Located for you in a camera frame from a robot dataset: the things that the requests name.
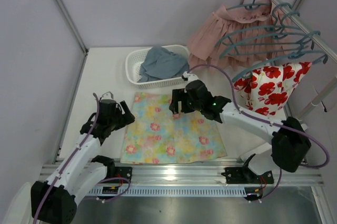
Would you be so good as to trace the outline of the pastel floral skirt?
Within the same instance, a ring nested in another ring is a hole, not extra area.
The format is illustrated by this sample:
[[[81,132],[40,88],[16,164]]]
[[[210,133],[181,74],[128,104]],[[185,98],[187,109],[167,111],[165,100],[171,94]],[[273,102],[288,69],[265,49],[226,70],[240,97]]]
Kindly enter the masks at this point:
[[[227,155],[216,122],[199,112],[173,114],[171,95],[136,93],[125,133],[124,164],[188,164]]]

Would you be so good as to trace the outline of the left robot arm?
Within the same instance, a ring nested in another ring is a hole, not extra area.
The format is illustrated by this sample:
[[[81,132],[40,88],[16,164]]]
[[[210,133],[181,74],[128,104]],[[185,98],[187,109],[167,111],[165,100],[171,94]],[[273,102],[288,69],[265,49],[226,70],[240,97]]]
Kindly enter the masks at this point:
[[[99,152],[112,132],[133,122],[135,116],[125,101],[96,99],[96,112],[82,125],[73,150],[45,181],[32,185],[33,223],[71,223],[78,205],[97,184],[123,181],[131,186],[128,177],[116,175],[114,160]]]

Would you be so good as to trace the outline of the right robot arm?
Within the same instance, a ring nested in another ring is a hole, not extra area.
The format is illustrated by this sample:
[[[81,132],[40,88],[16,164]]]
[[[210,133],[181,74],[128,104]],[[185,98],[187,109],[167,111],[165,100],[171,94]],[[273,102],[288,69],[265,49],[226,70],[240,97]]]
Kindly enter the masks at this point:
[[[174,89],[169,106],[173,114],[199,111],[206,119],[237,126],[262,138],[271,147],[244,160],[245,169],[256,175],[281,168],[295,172],[311,148],[297,119],[267,121],[262,115],[235,106],[223,96],[212,96],[201,80],[189,82],[185,88]]]

